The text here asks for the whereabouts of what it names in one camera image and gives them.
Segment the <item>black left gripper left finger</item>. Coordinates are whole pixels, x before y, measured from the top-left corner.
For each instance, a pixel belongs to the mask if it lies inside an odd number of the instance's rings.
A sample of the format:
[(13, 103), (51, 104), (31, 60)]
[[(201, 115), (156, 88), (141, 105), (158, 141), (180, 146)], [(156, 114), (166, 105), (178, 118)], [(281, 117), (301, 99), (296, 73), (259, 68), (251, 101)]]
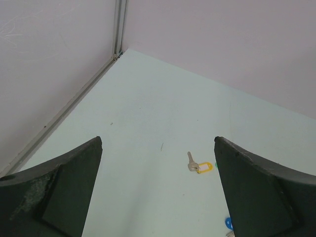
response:
[(0, 179), (2, 237), (80, 237), (102, 157), (99, 136)]

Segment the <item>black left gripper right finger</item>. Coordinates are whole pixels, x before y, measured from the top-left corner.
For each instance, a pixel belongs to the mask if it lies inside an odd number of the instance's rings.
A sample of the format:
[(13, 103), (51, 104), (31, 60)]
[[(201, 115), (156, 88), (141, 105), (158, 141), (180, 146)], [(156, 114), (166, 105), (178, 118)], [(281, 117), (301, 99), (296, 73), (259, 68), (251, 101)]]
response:
[(253, 154), (224, 137), (214, 153), (237, 237), (314, 237), (316, 177)]

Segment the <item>blue tag key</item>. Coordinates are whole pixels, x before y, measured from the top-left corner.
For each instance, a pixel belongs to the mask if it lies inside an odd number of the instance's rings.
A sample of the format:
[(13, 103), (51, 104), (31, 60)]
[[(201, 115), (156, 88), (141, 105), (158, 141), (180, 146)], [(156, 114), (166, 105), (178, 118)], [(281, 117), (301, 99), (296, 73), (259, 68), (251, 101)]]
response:
[(225, 225), (226, 225), (226, 227), (227, 227), (229, 230), (231, 230), (231, 231), (234, 230), (234, 229), (233, 229), (232, 220), (231, 220), (230, 217), (227, 217), (227, 218), (225, 219)]

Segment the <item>black tag key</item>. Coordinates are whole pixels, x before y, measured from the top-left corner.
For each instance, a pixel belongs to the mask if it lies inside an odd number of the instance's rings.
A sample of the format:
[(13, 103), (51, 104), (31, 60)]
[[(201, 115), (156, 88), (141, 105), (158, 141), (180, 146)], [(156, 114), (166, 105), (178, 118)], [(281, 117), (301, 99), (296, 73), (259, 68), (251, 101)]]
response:
[(227, 233), (226, 237), (235, 237), (234, 231), (230, 231), (229, 233)]

